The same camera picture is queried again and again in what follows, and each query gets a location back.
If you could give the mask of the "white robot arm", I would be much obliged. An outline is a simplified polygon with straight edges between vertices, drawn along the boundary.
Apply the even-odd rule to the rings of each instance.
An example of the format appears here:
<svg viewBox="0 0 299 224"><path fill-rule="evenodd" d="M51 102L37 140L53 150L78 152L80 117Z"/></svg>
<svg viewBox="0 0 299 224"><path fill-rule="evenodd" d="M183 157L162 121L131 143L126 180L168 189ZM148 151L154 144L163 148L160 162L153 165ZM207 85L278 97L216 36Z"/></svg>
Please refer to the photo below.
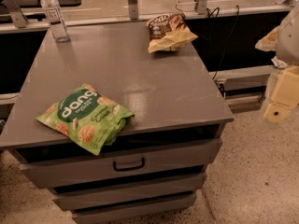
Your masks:
<svg viewBox="0 0 299 224"><path fill-rule="evenodd" d="M280 123L299 105L299 5L282 20L280 26L260 39L255 48L274 51L276 58L289 68L278 74L263 119Z"/></svg>

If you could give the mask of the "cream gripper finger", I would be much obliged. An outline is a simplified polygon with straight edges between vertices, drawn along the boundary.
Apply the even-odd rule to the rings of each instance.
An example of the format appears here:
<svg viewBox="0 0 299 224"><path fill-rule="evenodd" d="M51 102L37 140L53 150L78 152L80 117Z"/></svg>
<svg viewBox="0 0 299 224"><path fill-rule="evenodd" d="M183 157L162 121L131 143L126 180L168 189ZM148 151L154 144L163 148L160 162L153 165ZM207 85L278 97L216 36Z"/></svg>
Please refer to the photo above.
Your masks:
<svg viewBox="0 0 299 224"><path fill-rule="evenodd" d="M270 123L280 123L299 105L299 67L287 68L277 75L277 82L263 119Z"/></svg>
<svg viewBox="0 0 299 224"><path fill-rule="evenodd" d="M255 48L261 51L275 51L277 42L278 27L274 28L266 36L260 39Z"/></svg>

